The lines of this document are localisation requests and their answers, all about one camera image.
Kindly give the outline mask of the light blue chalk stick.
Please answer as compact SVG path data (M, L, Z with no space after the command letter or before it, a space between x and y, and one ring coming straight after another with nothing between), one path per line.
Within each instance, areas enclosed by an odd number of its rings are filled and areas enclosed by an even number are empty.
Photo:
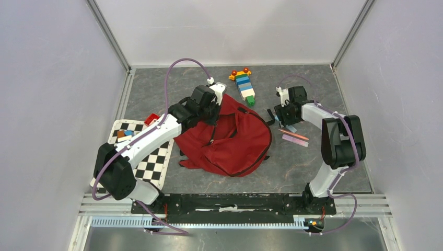
M283 128L283 129L285 129L287 131L290 131L292 133L296 133L297 132L297 129L295 127L293 127L292 125L285 125L285 126L283 126L283 124L280 122L278 116L275 116L275 120L278 122L280 128Z

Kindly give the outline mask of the red student backpack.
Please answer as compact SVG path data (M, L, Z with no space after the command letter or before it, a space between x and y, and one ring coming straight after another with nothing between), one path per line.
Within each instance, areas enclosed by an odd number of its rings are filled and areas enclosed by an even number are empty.
M225 94L216 125L199 122L174 142L186 157L180 166L242 177L267 159L272 132L260 115Z

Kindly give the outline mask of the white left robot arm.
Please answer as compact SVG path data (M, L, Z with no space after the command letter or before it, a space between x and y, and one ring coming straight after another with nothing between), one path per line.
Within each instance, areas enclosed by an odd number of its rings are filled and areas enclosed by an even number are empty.
M197 126L215 123L227 86L217 82L197 86L190 97L170 106L167 113L129 140L99 147L93 176L93 190L100 184L115 200L130 198L142 202L151 213L164 207L161 191L149 181L135 178L133 170L162 144Z

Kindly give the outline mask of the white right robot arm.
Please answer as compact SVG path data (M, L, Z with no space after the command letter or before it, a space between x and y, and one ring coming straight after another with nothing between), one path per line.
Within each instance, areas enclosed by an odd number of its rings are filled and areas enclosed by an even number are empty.
M274 107L282 126L310 122L321 130L323 163L302 193L302 208L316 213L333 198L333 190L340 179L356 168L366 157L366 147L360 118L332 112L319 102L309 100L304 87L276 88L280 98Z

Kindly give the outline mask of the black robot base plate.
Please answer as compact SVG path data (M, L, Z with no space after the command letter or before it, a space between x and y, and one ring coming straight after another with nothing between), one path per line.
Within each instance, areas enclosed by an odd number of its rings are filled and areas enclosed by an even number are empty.
M335 215L334 200L305 207L302 194L170 193L148 206L168 223L289 223L295 215Z

